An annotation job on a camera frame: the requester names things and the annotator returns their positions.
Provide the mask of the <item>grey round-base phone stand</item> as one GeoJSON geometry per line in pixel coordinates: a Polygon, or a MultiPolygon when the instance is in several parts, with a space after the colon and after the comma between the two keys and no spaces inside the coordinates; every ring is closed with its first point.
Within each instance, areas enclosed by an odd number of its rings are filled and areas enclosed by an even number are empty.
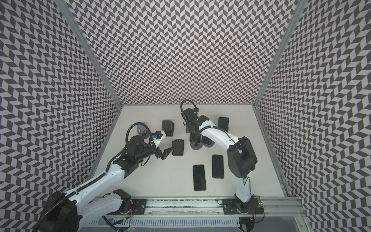
{"type": "Polygon", "coordinates": [[[150,129],[144,122],[139,122],[136,127],[138,135],[142,136],[144,139],[150,137],[150,129]]]}

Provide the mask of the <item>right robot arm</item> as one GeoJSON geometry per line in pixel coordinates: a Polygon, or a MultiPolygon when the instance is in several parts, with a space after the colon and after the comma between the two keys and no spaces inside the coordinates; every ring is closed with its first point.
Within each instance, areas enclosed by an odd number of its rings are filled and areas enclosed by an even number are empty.
{"type": "Polygon", "coordinates": [[[237,181],[234,195],[236,208],[239,213],[247,214],[254,204],[251,179],[258,162],[250,140],[245,136],[233,136],[208,117],[198,116],[198,108],[181,109],[181,116],[193,146],[200,144],[202,137],[206,137],[226,151],[228,167],[237,181]]]}

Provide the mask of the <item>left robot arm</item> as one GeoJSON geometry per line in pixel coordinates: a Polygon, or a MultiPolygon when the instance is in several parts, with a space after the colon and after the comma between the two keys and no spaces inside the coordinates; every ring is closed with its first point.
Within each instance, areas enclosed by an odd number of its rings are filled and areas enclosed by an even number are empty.
{"type": "Polygon", "coordinates": [[[67,192],[56,191],[49,196],[43,211],[33,227],[34,232],[77,232],[91,221],[112,212],[131,210],[131,196],[122,189],[116,189],[107,197],[95,198],[115,183],[133,173],[139,163],[155,155],[166,159],[174,150],[165,150],[159,144],[165,138],[157,131],[144,142],[136,135],[126,142],[125,147],[110,159],[106,169],[98,176],[67,192]]]}

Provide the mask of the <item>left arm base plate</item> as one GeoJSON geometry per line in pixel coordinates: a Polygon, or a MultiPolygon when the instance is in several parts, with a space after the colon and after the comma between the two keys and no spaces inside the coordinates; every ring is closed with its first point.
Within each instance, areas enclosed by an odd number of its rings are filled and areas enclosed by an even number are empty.
{"type": "Polygon", "coordinates": [[[147,199],[145,198],[138,198],[138,199],[131,199],[131,207],[133,209],[133,215],[144,215],[147,205],[147,199]]]}

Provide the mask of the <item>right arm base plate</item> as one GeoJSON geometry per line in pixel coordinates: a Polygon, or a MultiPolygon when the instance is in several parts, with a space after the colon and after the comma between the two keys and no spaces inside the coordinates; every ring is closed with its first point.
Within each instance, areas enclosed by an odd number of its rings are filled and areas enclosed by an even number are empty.
{"type": "Polygon", "coordinates": [[[240,203],[239,200],[232,198],[222,199],[222,207],[225,215],[262,215],[262,207],[259,207],[258,200],[250,199],[246,203],[240,203]]]}

